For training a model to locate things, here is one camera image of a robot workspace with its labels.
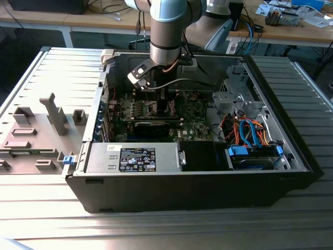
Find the blue latch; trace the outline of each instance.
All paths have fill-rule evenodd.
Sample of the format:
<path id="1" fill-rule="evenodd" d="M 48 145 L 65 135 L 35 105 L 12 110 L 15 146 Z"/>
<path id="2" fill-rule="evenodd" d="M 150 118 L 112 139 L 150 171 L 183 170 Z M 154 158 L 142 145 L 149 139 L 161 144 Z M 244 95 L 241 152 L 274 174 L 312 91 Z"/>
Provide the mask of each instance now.
<path id="1" fill-rule="evenodd" d="M 277 146 L 277 147 L 276 147 L 276 151 L 277 151 L 277 153 L 278 153 L 279 155 L 283 155 L 283 149 L 282 149 L 281 146 Z"/>
<path id="2" fill-rule="evenodd" d="M 63 164 L 69 164 L 69 165 L 75 165 L 75 155 L 71 155 L 71 156 L 65 156 L 62 160 Z"/>
<path id="3" fill-rule="evenodd" d="M 228 152 L 230 156 L 249 155 L 247 148 L 242 146 L 231 146 Z"/>

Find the clutter on desk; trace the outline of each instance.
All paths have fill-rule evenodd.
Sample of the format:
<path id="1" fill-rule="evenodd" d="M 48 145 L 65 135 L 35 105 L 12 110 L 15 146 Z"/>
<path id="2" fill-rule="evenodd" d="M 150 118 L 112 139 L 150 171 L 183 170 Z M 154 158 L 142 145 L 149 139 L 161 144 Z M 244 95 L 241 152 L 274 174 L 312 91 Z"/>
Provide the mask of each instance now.
<path id="1" fill-rule="evenodd" d="M 270 12 L 265 18 L 266 25 L 277 26 L 296 26 L 299 21 L 298 15 L 289 10 L 279 10 L 275 8 L 270 8 Z"/>
<path id="2" fill-rule="evenodd" d="M 333 26 L 332 17 L 320 13 L 324 4 L 328 3 L 325 0 L 265 1 L 259 5 L 256 14 L 265 16 L 265 23 L 270 26 L 296 26 L 299 19 L 319 28 Z"/>

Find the blue box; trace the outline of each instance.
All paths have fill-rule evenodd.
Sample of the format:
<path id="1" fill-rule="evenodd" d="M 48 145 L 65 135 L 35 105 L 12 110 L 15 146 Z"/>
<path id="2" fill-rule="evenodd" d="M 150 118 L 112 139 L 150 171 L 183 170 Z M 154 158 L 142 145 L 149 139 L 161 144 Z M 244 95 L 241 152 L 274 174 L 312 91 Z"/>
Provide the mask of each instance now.
<path id="1" fill-rule="evenodd" d="M 316 10 L 320 11 L 324 5 L 324 0 L 292 0 L 292 4 L 296 6 L 309 5 Z"/>

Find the sticker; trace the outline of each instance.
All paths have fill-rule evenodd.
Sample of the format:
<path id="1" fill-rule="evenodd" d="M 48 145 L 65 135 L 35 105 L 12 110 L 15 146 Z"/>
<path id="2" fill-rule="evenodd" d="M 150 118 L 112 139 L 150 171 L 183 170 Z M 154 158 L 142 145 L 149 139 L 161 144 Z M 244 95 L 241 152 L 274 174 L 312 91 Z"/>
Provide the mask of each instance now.
<path id="1" fill-rule="evenodd" d="M 136 164 L 136 158 L 130 158 L 129 164 Z"/>
<path id="2" fill-rule="evenodd" d="M 12 155 L 30 155 L 29 152 L 10 152 Z"/>
<path id="3" fill-rule="evenodd" d="M 106 151 L 120 151 L 121 148 L 122 148 L 122 145 L 109 144 L 106 148 Z"/>
<path id="4" fill-rule="evenodd" d="M 155 148 L 121 148 L 119 171 L 156 171 Z"/>

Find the floor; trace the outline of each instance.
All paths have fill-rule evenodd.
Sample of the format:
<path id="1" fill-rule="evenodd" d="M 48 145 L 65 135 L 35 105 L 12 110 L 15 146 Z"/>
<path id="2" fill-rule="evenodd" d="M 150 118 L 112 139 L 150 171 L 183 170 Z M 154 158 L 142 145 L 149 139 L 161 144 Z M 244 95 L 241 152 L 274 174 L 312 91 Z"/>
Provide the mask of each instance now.
<path id="1" fill-rule="evenodd" d="M 40 45 L 64 47 L 65 43 L 60 32 L 49 30 L 3 28 L 0 30 L 0 36 L 5 37 L 2 41 L 0 37 L 0 77 L 2 80 L 0 103 L 2 103 L 38 53 Z M 74 46 L 79 48 L 112 47 L 128 49 L 129 41 L 135 40 L 135 36 L 72 32 L 72 39 Z M 286 46 L 284 45 L 270 45 L 266 55 L 280 55 L 285 48 Z M 293 61 L 297 61 L 311 76 L 317 65 L 320 50 L 321 48 L 315 51 L 311 47 L 297 47 L 289 52 L 288 57 Z M 259 46 L 256 54 L 262 55 L 264 50 L 261 50 Z M 316 81 L 330 99 L 333 97 L 333 93 L 329 91 L 328 85 L 333 81 L 332 79 L 333 64 L 330 63 Z"/>

